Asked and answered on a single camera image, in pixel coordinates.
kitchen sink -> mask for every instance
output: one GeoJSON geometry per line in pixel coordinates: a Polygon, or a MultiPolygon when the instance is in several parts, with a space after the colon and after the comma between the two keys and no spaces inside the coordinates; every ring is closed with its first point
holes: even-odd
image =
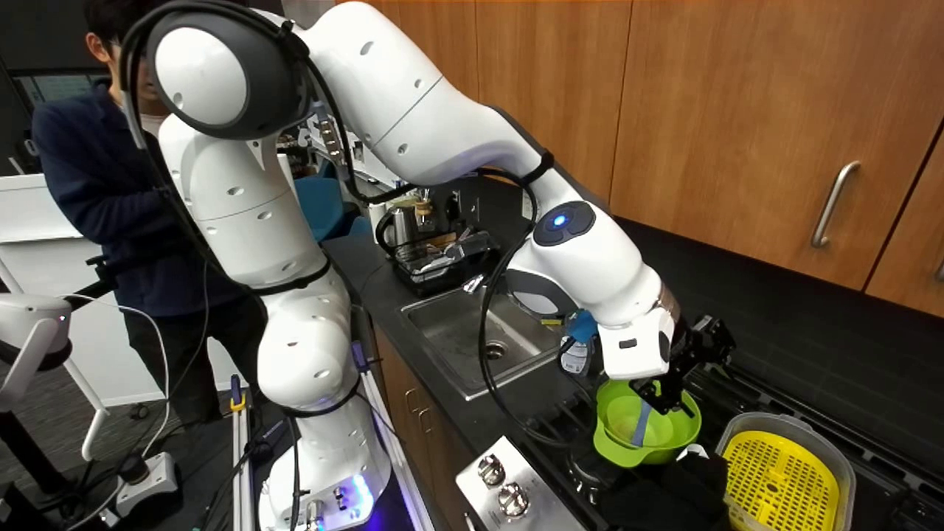
{"type": "MultiPolygon", "coordinates": [[[[452,290],[406,303],[400,312],[425,338],[431,362],[466,400],[486,396],[475,336],[481,294],[452,290]]],[[[556,341],[556,321],[528,312],[506,291],[496,290],[486,309],[483,358],[497,390],[543,369],[546,362],[553,362],[556,341]]]]}

yellow strainer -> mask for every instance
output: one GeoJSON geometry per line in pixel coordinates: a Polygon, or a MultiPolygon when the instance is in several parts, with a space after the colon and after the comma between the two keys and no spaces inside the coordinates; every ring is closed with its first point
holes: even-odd
{"type": "Polygon", "coordinates": [[[724,501],[738,527],[772,531],[835,531],[842,489],[835,471],[806,446],[769,434],[733,434],[723,456],[729,461],[724,501]]]}

wooden cabinet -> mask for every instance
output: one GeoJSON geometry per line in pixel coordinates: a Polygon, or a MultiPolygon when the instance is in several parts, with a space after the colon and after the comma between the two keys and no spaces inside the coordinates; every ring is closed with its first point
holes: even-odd
{"type": "Polygon", "coordinates": [[[630,0],[375,0],[469,98],[609,191],[630,0]]]}
{"type": "Polygon", "coordinates": [[[609,209],[863,290],[944,116],[941,23],[941,0],[636,0],[609,209]]]}
{"type": "Polygon", "coordinates": [[[388,338],[376,331],[381,393],[393,418],[393,431],[403,446],[413,477],[431,511],[437,527],[466,527],[463,492],[453,476],[466,470],[475,455],[460,442],[441,409],[421,390],[415,374],[393,352],[388,338]]]}
{"type": "Polygon", "coordinates": [[[866,294],[944,316],[944,141],[921,170],[866,294]]]}

dark jacket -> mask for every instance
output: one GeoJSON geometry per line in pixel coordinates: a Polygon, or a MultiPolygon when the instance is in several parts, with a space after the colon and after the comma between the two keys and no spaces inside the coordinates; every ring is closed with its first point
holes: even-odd
{"type": "Polygon", "coordinates": [[[34,110],[33,139],[62,216],[114,266],[118,303],[188,316],[248,291],[201,257],[105,89],[34,110]]]}

black stovetop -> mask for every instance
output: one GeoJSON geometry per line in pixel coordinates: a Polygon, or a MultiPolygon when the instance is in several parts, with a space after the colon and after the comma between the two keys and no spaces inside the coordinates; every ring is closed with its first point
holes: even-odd
{"type": "MultiPolygon", "coordinates": [[[[853,464],[857,489],[853,531],[941,531],[944,495],[934,483],[913,483],[912,464],[875,448],[783,397],[738,369],[704,367],[688,374],[688,390],[701,408],[698,442],[711,452],[732,417],[747,409],[803,417],[817,434],[831,439],[853,464]]],[[[519,436],[519,448],[573,507],[587,527],[608,531],[714,531],[729,527],[723,515],[723,461],[688,461],[688,467],[615,470],[593,452],[593,405],[584,400],[559,417],[534,424],[546,434],[519,436]]]]}

